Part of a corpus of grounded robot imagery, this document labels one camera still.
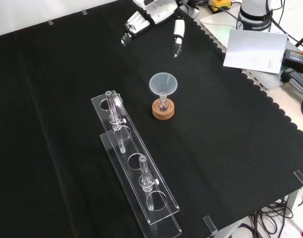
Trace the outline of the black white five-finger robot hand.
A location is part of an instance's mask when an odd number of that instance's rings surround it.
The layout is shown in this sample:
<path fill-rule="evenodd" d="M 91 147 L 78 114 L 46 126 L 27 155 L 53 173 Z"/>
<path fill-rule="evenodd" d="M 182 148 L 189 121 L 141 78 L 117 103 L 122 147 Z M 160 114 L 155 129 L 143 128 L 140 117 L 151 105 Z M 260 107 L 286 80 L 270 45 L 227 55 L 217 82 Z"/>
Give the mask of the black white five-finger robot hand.
<path fill-rule="evenodd" d="M 152 26 L 160 25 L 175 18 L 172 56 L 180 56 L 185 34 L 185 20 L 180 11 L 195 19 L 200 11 L 194 0 L 135 0 L 138 10 L 124 24 L 121 44 L 127 46 Z"/>

